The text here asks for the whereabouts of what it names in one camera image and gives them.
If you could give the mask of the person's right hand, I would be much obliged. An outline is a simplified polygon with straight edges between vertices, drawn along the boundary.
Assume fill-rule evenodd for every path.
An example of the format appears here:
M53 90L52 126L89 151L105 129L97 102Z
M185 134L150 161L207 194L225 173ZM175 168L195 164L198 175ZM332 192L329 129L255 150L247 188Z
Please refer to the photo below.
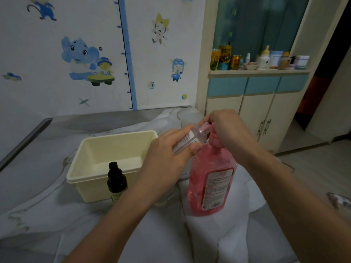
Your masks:
M220 134L222 144L231 152L234 159L242 166L250 163L261 148L238 113L233 109L220 111Z

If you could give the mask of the small clear plastic bottle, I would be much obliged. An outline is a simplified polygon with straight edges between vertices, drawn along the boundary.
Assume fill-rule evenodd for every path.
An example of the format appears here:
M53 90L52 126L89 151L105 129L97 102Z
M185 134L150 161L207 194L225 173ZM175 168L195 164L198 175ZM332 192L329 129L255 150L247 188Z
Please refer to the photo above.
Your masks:
M183 149L194 143L206 143L213 130L214 125L208 122L201 126L194 126L191 130L173 147L173 154L179 154Z

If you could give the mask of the pink pump soap bottle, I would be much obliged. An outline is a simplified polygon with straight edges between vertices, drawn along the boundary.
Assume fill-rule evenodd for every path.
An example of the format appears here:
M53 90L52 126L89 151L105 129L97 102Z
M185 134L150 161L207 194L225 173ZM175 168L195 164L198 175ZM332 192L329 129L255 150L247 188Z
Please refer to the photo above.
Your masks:
M191 161L187 199L193 216L208 216L224 207L237 166L213 129Z

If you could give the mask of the person's right forearm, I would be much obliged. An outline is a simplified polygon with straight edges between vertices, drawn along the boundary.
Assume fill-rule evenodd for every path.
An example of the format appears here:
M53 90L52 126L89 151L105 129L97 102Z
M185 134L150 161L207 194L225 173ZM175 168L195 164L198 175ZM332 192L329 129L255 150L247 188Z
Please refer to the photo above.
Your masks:
M240 164L261 190L300 263L351 263L351 224L272 154L248 148Z

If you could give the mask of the cream and blue cabinet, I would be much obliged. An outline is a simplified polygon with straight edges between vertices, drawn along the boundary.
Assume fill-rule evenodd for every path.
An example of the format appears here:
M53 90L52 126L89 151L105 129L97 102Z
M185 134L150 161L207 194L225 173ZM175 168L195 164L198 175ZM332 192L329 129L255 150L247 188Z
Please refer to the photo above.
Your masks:
M290 57L310 56L306 70L210 70L219 0L205 0L195 107L207 115L235 109L256 140L270 153L281 146L345 8L351 0L309 0ZM266 123L271 120L267 133ZM261 121L261 135L257 131Z

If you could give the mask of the orange drink bottle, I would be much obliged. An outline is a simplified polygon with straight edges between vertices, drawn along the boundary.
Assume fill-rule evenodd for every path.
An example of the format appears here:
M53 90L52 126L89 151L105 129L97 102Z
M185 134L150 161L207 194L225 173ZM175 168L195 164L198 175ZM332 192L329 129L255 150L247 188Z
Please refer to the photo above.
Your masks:
M213 48L211 54L210 70L217 70L220 57L221 50L219 48Z

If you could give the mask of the white baby bottle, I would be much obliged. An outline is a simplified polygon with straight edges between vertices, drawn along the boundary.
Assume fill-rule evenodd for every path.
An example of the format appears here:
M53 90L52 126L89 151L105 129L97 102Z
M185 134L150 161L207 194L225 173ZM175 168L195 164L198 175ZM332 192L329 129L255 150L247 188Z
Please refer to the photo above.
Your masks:
M270 62L270 46L267 45L265 49L261 52L261 55L258 59L258 70L268 70L269 69L269 62Z

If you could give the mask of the white container with blue lid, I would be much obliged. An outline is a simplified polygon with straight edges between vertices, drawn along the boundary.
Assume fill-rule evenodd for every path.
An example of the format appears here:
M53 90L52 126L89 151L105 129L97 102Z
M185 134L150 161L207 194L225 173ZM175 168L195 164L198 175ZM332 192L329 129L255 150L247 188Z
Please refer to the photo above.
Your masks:
M283 51L270 51L269 69L278 69Z

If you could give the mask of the brown jar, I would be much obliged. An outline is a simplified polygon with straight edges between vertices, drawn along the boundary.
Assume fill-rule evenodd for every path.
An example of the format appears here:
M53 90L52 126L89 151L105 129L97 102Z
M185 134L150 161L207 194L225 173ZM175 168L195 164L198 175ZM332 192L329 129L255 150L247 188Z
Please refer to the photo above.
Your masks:
M291 62L290 52L283 52L279 60L278 69L287 70L290 66L290 62Z

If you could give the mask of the yellow bow character sticker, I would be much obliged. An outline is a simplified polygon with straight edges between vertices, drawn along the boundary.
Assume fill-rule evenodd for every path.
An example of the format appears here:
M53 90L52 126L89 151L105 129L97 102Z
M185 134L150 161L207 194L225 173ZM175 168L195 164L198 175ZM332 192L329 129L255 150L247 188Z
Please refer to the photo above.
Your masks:
M169 30L170 19L164 18L160 13L157 13L156 19L152 21L152 23L152 43L165 45L167 40L166 33Z

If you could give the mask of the blue height ruler sticker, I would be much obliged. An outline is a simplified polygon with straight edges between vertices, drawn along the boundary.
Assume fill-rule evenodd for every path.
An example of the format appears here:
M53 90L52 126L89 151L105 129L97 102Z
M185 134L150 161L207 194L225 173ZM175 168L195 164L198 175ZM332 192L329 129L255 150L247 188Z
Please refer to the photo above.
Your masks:
M127 73L129 78L129 88L130 88L130 95L131 95L131 101L132 101L132 109L138 110L125 0L118 0L118 6L119 6L121 29L122 29L124 47L125 47L125 57L126 57Z

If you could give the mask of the white round jar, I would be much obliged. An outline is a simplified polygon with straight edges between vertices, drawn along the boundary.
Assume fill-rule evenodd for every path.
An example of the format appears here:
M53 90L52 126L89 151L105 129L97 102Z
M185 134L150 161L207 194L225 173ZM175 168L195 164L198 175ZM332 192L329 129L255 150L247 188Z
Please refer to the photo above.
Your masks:
M294 59L295 70L306 70L310 56L298 55Z

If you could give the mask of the grey patterned object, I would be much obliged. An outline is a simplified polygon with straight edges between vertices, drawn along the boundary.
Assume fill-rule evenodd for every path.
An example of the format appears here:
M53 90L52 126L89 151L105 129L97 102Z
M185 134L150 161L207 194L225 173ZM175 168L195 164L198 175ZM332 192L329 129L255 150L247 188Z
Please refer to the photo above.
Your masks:
M347 208L351 210L351 198L346 196L341 196L335 193L327 192L327 198L331 205L335 209L340 209L340 207Z

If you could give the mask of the pilot character wall sticker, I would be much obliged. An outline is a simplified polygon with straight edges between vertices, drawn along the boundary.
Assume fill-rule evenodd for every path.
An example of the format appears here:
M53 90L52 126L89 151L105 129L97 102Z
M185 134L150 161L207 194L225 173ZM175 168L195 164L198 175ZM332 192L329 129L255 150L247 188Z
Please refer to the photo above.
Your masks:
M172 74L171 78L173 82L178 82L182 79L182 74L184 72L185 62L183 59L175 58L172 62Z

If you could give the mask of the monkey wall sticker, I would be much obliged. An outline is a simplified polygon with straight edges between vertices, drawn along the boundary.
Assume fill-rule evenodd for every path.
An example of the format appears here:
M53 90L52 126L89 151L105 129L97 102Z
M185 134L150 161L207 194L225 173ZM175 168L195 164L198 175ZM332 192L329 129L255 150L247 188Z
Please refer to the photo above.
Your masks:
M31 4L27 5L27 11L30 13L31 8L34 8L40 14L40 19L44 20L46 17L50 18L52 21L57 21L54 15L54 6L51 4L50 0L29 0Z

